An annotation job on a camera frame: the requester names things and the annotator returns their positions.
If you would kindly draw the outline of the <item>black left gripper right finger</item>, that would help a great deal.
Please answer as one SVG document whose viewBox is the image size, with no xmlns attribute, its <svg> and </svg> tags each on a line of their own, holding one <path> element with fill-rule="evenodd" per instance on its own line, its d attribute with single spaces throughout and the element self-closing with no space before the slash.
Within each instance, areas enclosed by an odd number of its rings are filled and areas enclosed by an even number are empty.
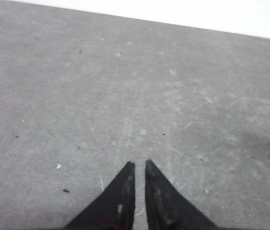
<svg viewBox="0 0 270 230">
<path fill-rule="evenodd" d="M 217 225 L 185 199 L 149 159 L 145 165 L 145 204 L 150 230 L 205 230 Z"/>
</svg>

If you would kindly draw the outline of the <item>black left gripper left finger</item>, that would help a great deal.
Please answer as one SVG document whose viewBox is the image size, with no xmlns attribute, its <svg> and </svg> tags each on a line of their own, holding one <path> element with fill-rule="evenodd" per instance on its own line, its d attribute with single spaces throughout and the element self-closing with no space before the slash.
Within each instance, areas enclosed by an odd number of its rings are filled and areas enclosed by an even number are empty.
<svg viewBox="0 0 270 230">
<path fill-rule="evenodd" d="M 66 230 L 131 230 L 135 211 L 135 164 L 127 162 L 108 187 Z"/>
</svg>

